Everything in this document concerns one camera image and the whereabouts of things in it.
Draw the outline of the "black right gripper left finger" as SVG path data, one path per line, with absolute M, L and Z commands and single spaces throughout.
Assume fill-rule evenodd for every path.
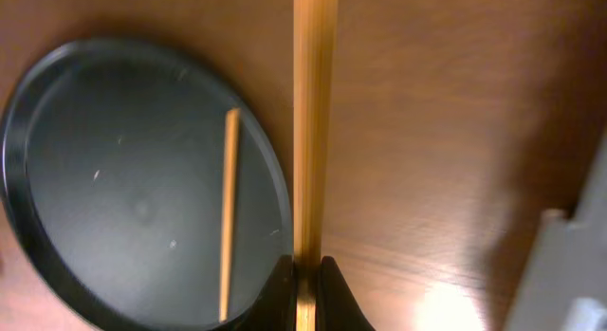
M 227 324 L 230 331 L 295 329 L 297 284 L 293 259 L 283 255 L 272 269 L 253 305 Z

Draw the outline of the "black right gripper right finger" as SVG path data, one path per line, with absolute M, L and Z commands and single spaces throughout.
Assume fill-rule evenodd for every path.
M 317 330 L 375 331 L 361 311 L 333 257 L 322 258 L 316 294 Z

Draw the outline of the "wooden chopstick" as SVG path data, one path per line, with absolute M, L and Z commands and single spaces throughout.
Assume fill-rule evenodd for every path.
M 236 192 L 240 110 L 226 114 L 224 141 L 224 168 L 222 194 L 222 235 L 220 246 L 219 321 L 228 318 L 230 305 L 230 275 L 232 258 L 233 223 Z
M 317 328 L 316 275 L 322 220 L 333 51 L 339 0 L 294 0 L 294 260 L 298 276 L 295 329 Z

